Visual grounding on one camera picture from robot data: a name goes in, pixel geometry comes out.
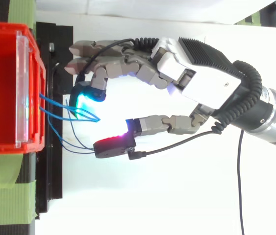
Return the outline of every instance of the red container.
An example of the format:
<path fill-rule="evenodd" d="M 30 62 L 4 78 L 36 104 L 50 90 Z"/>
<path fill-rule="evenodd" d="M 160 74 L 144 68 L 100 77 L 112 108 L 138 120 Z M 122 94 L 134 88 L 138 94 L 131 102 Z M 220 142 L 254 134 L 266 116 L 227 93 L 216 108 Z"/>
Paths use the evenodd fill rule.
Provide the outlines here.
<path fill-rule="evenodd" d="M 41 151 L 46 71 L 24 24 L 0 23 L 0 154 Z"/>

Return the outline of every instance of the coiled cable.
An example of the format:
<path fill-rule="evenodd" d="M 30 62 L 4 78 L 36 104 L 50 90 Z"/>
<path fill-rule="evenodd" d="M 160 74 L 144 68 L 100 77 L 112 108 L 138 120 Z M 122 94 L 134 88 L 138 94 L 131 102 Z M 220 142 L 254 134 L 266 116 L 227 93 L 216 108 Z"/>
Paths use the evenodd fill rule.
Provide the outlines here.
<path fill-rule="evenodd" d="M 136 38 L 134 47 L 136 49 L 153 49 L 158 42 L 158 38 Z"/>
<path fill-rule="evenodd" d="M 250 92 L 230 110 L 220 113 L 218 122 L 215 122 L 215 126 L 212 126 L 213 133 L 219 135 L 229 124 L 251 109 L 262 94 L 262 79 L 259 72 L 253 66 L 243 61 L 235 61 L 233 65 L 245 75 L 245 78 L 248 80 Z"/>

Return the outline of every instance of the white wall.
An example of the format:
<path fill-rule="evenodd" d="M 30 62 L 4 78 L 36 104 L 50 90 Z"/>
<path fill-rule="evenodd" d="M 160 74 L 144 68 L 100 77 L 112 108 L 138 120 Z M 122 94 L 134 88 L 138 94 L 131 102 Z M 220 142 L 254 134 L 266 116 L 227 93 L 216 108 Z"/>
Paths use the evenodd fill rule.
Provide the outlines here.
<path fill-rule="evenodd" d="M 276 29 L 202 23 L 173 23 L 38 12 L 37 20 L 73 25 L 74 40 L 179 36 L 206 40 L 231 61 L 251 63 L 267 87 L 276 89 Z M 106 114 L 120 119 L 182 114 L 165 91 L 130 77 L 110 80 Z M 201 131 L 213 124 L 209 120 Z M 69 123 L 64 138 L 76 143 Z M 76 124 L 84 143 L 95 125 Z M 240 235 L 236 176 L 240 131 L 228 127 L 161 154 L 129 161 L 127 156 L 96 159 L 63 152 L 63 196 L 36 221 L 36 234 Z M 161 135 L 137 138 L 138 150 L 185 139 Z M 248 235 L 276 235 L 276 147 L 245 135 L 242 195 Z"/>
<path fill-rule="evenodd" d="M 274 0 L 37 0 L 38 10 L 235 24 Z"/>

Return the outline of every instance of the screw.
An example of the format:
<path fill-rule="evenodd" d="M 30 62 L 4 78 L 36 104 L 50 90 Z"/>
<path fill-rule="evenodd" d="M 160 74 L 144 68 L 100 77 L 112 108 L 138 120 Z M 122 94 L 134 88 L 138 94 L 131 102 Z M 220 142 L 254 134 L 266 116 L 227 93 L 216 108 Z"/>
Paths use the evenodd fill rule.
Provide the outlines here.
<path fill-rule="evenodd" d="M 49 45 L 49 51 L 50 52 L 54 52 L 55 51 L 54 43 L 50 43 L 50 45 Z"/>

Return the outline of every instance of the black metal frame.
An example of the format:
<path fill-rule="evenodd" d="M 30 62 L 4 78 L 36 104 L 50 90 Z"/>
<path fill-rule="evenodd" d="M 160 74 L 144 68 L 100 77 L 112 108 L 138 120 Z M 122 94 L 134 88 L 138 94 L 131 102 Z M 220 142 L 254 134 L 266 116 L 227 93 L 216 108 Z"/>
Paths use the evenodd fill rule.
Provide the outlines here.
<path fill-rule="evenodd" d="M 36 24 L 37 42 L 47 70 L 46 96 L 59 103 L 73 87 L 73 76 L 64 66 L 73 59 L 69 47 L 73 44 L 73 27 L 51 23 Z M 46 103 L 46 110 L 62 116 L 62 108 Z M 53 126 L 62 136 L 62 121 L 51 118 Z M 36 211 L 49 210 L 49 200 L 62 198 L 62 145 L 58 136 L 45 120 L 45 148 L 36 154 Z"/>

